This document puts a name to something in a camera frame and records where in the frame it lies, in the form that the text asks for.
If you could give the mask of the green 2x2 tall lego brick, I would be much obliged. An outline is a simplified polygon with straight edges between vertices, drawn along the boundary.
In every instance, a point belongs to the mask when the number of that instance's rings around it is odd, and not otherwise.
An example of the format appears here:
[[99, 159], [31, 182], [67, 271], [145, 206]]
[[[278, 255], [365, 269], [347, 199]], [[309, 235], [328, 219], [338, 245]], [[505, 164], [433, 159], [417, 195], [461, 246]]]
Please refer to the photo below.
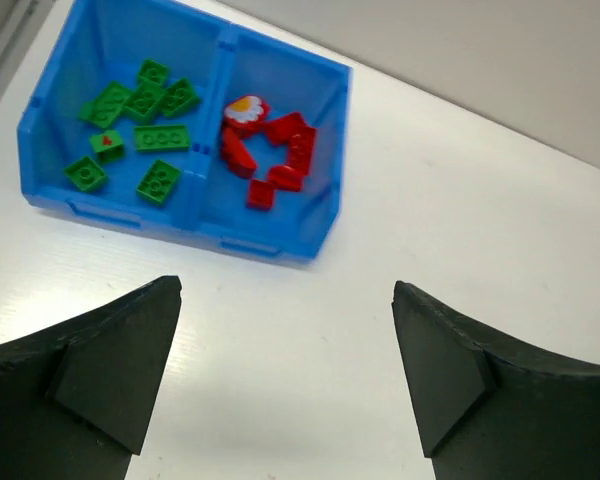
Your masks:
[[89, 156], [84, 156], [68, 165], [64, 169], [64, 174], [81, 192], [96, 191], [108, 181], [106, 172]]

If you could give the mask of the green brick with red mark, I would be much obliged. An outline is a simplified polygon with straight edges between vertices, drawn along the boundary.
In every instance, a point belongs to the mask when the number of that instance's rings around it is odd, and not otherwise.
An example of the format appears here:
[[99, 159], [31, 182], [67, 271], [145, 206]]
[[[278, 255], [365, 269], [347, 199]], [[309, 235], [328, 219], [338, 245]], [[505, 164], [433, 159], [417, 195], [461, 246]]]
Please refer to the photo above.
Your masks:
[[106, 130], [89, 138], [90, 146], [100, 164], [109, 163], [124, 156], [124, 141], [116, 130]]

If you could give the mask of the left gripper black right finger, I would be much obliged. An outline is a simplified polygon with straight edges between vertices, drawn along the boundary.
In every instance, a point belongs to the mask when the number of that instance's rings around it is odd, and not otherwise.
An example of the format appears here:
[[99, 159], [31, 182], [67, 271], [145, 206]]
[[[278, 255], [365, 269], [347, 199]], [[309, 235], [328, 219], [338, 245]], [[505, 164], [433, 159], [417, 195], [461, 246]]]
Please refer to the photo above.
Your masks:
[[424, 456], [439, 479], [600, 479], [600, 365], [397, 282], [392, 311]]

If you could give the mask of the small red lego piece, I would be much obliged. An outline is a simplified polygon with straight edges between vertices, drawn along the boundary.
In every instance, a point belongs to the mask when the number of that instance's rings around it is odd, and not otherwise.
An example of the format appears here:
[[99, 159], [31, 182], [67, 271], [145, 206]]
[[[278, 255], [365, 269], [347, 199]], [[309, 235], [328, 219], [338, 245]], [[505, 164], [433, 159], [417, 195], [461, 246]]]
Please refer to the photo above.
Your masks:
[[252, 179], [249, 183], [246, 205], [248, 208], [269, 211], [275, 200], [276, 187], [267, 181]]

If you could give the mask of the green 2x4 lego plate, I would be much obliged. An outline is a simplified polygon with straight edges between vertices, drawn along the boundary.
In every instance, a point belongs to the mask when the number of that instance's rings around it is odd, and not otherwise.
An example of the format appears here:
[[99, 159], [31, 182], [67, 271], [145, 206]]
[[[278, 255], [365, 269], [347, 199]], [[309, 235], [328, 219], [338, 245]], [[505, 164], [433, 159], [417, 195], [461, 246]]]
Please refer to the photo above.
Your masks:
[[126, 86], [112, 81], [94, 100], [81, 107], [78, 118], [101, 129], [108, 129], [122, 114], [124, 103], [131, 93]]
[[133, 139], [139, 152], [187, 151], [191, 147], [188, 129], [183, 124], [136, 126]]

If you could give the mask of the small green 2x2 brick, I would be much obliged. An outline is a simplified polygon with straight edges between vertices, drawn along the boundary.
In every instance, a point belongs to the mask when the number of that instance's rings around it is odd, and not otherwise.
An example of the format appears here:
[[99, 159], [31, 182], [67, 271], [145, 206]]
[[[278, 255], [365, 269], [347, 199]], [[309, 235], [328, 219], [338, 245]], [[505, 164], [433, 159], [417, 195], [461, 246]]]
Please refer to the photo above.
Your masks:
[[152, 59], [146, 59], [136, 74], [138, 84], [148, 82], [159, 87], [166, 85], [168, 77], [169, 68]]

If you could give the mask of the red curved lego piece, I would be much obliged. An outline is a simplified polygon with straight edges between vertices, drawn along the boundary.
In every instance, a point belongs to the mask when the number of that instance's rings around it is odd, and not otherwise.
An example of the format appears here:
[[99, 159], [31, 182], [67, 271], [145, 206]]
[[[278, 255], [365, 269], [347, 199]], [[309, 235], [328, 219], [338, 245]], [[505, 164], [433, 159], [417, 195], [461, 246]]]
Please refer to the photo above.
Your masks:
[[240, 178], [250, 179], [257, 169], [257, 163], [241, 138], [230, 127], [222, 131], [221, 156], [229, 170]]

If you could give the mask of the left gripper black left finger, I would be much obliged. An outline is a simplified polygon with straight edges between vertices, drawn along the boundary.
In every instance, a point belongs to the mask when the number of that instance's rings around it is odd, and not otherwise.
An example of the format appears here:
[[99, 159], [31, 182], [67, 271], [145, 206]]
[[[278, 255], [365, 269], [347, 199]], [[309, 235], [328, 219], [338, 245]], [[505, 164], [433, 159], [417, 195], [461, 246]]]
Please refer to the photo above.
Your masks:
[[162, 276], [0, 344], [0, 479], [122, 479], [140, 454], [182, 299]]

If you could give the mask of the dark green 2x2 lego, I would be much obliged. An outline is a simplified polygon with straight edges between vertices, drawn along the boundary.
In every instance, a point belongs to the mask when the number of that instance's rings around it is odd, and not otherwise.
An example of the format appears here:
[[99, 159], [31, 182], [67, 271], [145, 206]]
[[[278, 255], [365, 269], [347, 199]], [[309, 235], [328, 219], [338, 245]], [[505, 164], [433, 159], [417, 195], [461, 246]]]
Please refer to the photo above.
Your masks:
[[141, 82], [124, 102], [124, 112], [137, 124], [151, 124], [159, 113], [166, 90], [151, 82]]

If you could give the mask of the red 2x4 lego brick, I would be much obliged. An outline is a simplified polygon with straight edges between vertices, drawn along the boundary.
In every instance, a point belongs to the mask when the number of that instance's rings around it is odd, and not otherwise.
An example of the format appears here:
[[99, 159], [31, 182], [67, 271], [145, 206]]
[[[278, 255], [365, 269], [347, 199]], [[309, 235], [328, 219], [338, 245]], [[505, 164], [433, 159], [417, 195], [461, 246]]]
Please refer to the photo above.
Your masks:
[[290, 137], [286, 164], [306, 176], [312, 164], [316, 129], [311, 126], [299, 127]]

